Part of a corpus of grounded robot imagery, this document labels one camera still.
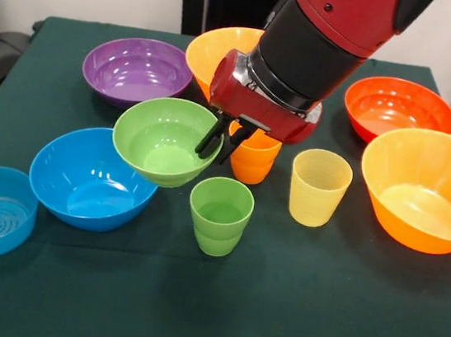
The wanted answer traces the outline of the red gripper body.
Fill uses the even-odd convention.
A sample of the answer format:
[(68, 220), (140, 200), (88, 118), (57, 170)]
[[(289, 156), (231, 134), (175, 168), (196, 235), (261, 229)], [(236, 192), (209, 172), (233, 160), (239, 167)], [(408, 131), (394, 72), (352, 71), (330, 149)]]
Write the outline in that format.
[(270, 99), (252, 80), (247, 55), (231, 49), (218, 64), (209, 86), (210, 103), (233, 119), (243, 119), (283, 144), (301, 143), (322, 117), (322, 104), (294, 113)]

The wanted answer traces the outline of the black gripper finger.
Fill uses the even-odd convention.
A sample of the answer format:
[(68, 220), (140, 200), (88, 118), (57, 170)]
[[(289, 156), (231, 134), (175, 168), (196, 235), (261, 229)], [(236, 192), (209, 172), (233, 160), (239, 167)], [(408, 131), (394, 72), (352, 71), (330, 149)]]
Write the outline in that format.
[(232, 117), (229, 115), (223, 112), (218, 114), (218, 120), (195, 148), (199, 158), (208, 158), (218, 148), (219, 144), (223, 144), (224, 132), (231, 122)]
[(224, 143), (218, 154), (217, 163), (222, 165), (256, 131), (257, 127), (250, 122), (233, 120), (228, 127), (228, 134), (223, 138)]

